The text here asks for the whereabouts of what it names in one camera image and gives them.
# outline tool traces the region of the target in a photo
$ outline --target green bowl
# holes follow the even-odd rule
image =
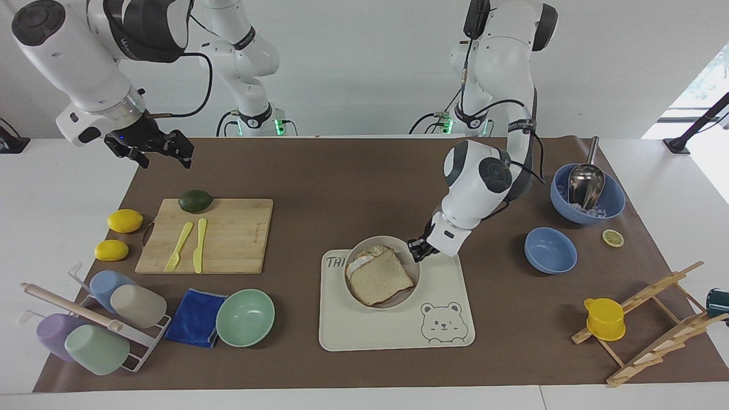
[[[248,347],[268,335],[275,316],[268,295],[258,289],[243,289],[225,299],[215,318],[215,328],[230,346]]]

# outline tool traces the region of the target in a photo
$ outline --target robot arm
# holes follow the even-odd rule
[[[38,0],[18,10],[12,21],[15,41],[71,99],[56,118],[69,141],[82,146],[104,136],[116,156],[143,168],[149,164],[144,152],[190,167],[194,147],[182,132],[165,134],[145,116],[144,99],[119,70],[118,59],[175,61],[187,46],[191,7],[190,0],[91,0],[78,7]]]
[[[476,104],[491,98],[513,101],[504,103],[509,118],[507,149],[464,141],[448,153],[443,166],[448,194],[426,226],[425,234],[409,243],[418,261],[439,251],[454,256],[472,230],[501,202],[518,198],[529,188],[525,167],[531,168],[534,121],[530,108],[535,105],[529,58],[541,15],[528,0],[510,0],[495,10],[489,8],[488,1],[473,0],[472,9],[474,3],[480,3],[477,10],[482,15],[489,14],[480,33],[478,28],[472,31],[478,43],[474,42],[473,62],[467,68],[475,74],[476,81],[465,79],[465,83],[478,89],[469,93],[473,98],[464,98],[463,106],[456,105],[453,114],[459,121],[453,127],[477,134],[484,122],[477,112],[483,106]],[[464,110],[476,115],[466,115]]]
[[[213,71],[230,89],[238,106],[240,129],[245,136],[282,134],[284,112],[268,100],[255,77],[278,70],[278,52],[251,25],[241,0],[204,0],[203,8],[220,40],[200,49],[213,63]]]

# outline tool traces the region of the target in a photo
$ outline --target bear illustration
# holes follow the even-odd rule
[[[448,306],[423,303],[420,313],[423,314],[421,331],[428,343],[453,343],[456,339],[465,341],[468,327],[461,317],[461,305],[457,302],[450,302]]]

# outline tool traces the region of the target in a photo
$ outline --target metal scoop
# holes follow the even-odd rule
[[[567,201],[579,204],[585,210],[595,207],[605,187],[605,174],[598,166],[593,165],[599,139],[597,136],[593,137],[588,163],[575,166],[569,173]]]

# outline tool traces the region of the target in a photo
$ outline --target white wall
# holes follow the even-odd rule
[[[543,136],[640,138],[729,42],[726,0],[548,2],[560,13],[558,30],[532,61]],[[244,0],[258,33],[281,54],[278,73],[262,79],[271,101],[302,134],[329,135],[405,133],[420,115],[442,109],[459,86],[448,55],[464,38],[468,3]],[[53,120],[68,99],[23,57],[11,17],[0,14],[0,115],[29,136],[60,136]],[[194,14],[206,21],[199,4]],[[212,38],[193,23],[190,30],[189,50]],[[147,89],[152,111],[190,111],[205,93],[206,73],[192,58],[121,67]],[[215,82],[200,114],[160,126],[208,136],[232,108]]]

